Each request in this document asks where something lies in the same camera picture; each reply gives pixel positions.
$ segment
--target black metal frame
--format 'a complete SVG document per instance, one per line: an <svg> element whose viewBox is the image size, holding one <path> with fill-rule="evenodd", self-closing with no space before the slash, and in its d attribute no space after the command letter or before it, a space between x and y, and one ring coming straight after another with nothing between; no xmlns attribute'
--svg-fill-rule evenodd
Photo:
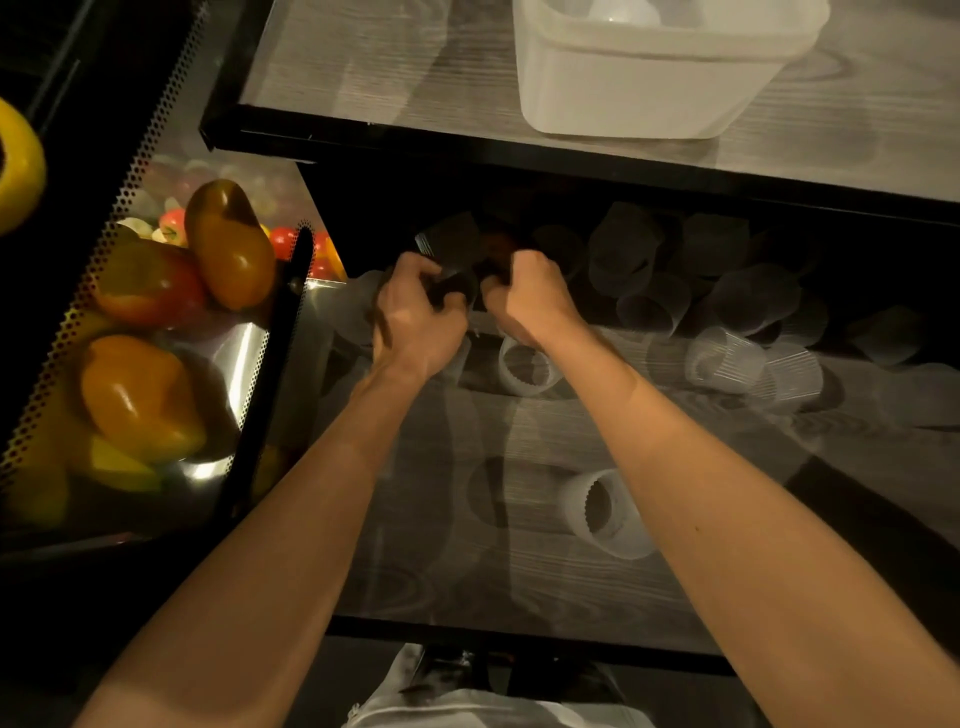
<svg viewBox="0 0 960 728"><path fill-rule="evenodd" d="M954 202L241 104L273 5L274 0L247 0L201 122L201 134L211 149L322 161L324 149L332 144L642 184L764 205L960 225L960 204Z"/></svg>

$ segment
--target wood grain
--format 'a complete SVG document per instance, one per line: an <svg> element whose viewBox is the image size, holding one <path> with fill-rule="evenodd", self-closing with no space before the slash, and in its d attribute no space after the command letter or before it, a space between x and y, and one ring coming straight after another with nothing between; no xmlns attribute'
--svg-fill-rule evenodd
<svg viewBox="0 0 960 728"><path fill-rule="evenodd" d="M717 139L551 136L520 113L510 0L277 0L244 103L960 201L960 6L834 0Z"/></svg>
<svg viewBox="0 0 960 728"><path fill-rule="evenodd" d="M298 337L330 346L317 331L329 309L321 297L334 290L308 291ZM558 488L575 473L612 467L610 455L563 383L527 399L484 384L496 377L499 340L488 314L472 313L471 329L460 385L432 380L403 424L337 613L717 653L659 554L621 561L568 530ZM960 573L960 433L885 423L875 392L890 374L866 361L821 355L840 398L773 417L687 385L684 339L600 330L693 419L821 513L960 652L960 590L949 585ZM321 397L294 362L302 386L288 388L276 411L314 418L316 436L369 362L342 342L336 367L326 349L294 347L333 381ZM301 436L282 445L305 447Z"/></svg>

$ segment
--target bell pepper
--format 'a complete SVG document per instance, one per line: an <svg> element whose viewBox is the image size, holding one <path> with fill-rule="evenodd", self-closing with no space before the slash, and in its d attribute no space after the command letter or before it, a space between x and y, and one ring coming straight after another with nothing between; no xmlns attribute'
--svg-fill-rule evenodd
<svg viewBox="0 0 960 728"><path fill-rule="evenodd" d="M213 297L239 311L262 303L274 286L274 249L236 182L198 189L185 215L186 238Z"/></svg>
<svg viewBox="0 0 960 728"><path fill-rule="evenodd" d="M188 457L206 431L183 363L133 336L95 339L81 369L81 395L93 423L142 463Z"/></svg>
<svg viewBox="0 0 960 728"><path fill-rule="evenodd" d="M206 293L190 254L138 238L122 226L116 234L116 244L93 291L101 309L117 321L137 327L171 328L197 319Z"/></svg>

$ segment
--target white plastic container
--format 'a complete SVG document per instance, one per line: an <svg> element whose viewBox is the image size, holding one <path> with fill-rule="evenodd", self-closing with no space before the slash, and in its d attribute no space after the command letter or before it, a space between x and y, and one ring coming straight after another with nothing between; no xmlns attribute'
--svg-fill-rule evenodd
<svg viewBox="0 0 960 728"><path fill-rule="evenodd" d="M514 0L520 108L540 132L717 136L829 18L828 0L599 2Z"/></svg>

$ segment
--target clear plastic cup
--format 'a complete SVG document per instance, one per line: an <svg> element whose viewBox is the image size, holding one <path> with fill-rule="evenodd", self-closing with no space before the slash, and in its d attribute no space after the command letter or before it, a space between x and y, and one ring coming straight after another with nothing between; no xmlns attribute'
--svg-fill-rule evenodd
<svg viewBox="0 0 960 728"><path fill-rule="evenodd" d="M758 263L724 274L705 301L721 326L749 336L794 313L800 297L793 274Z"/></svg>
<svg viewBox="0 0 960 728"><path fill-rule="evenodd" d="M610 556L642 559L657 550L617 470L567 480L560 489L560 510L575 536Z"/></svg>
<svg viewBox="0 0 960 728"><path fill-rule="evenodd" d="M665 238L648 212L630 203L613 203L590 236L590 283L612 298L642 291L653 276L657 248Z"/></svg>
<svg viewBox="0 0 960 728"><path fill-rule="evenodd" d="M732 395L746 394L763 374L763 348L722 327L711 327L690 342L684 373L691 384Z"/></svg>
<svg viewBox="0 0 960 728"><path fill-rule="evenodd" d="M563 225L542 225L533 231L534 242L560 266L564 278L571 280L587 262L587 246L576 232Z"/></svg>
<svg viewBox="0 0 960 728"><path fill-rule="evenodd" d="M775 343L766 360L762 377L747 394L752 407L785 414L820 397L824 370L816 354L797 344Z"/></svg>
<svg viewBox="0 0 960 728"><path fill-rule="evenodd" d="M805 290L797 310L780 321L777 343L812 347L823 337L828 323L827 304L816 294Z"/></svg>
<svg viewBox="0 0 960 728"><path fill-rule="evenodd" d="M924 345L924 317L895 305L850 324L847 336L871 361L890 367L906 361Z"/></svg>
<svg viewBox="0 0 960 728"><path fill-rule="evenodd" d="M529 350L531 353L533 357L534 368L543 368L545 370L545 376L541 382L524 381L524 379L517 376L517 374L511 370L511 365L508 362L508 354L511 350L521 347ZM517 395L518 397L535 397L538 394L546 392L558 381L564 378L557 366L550 360L550 357L543 352L538 352L535 349L531 349L530 347L520 344L516 339L513 339L510 336L504 336L503 344L500 345L497 373L500 377L500 383L504 386L504 388L511 394Z"/></svg>
<svg viewBox="0 0 960 728"><path fill-rule="evenodd" d="M724 215L690 215L684 220L680 260L694 276L722 276L750 255L750 222Z"/></svg>
<svg viewBox="0 0 960 728"><path fill-rule="evenodd" d="M877 403L900 427L960 425L960 372L947 364L930 363L888 376L877 392Z"/></svg>
<svg viewBox="0 0 960 728"><path fill-rule="evenodd" d="M655 273L642 292L616 302L616 315L627 328L670 336L689 308L689 286L677 276Z"/></svg>
<svg viewBox="0 0 960 728"><path fill-rule="evenodd" d="M373 343L373 307L383 271L367 271L348 280L330 304L333 329L349 342L361 347Z"/></svg>

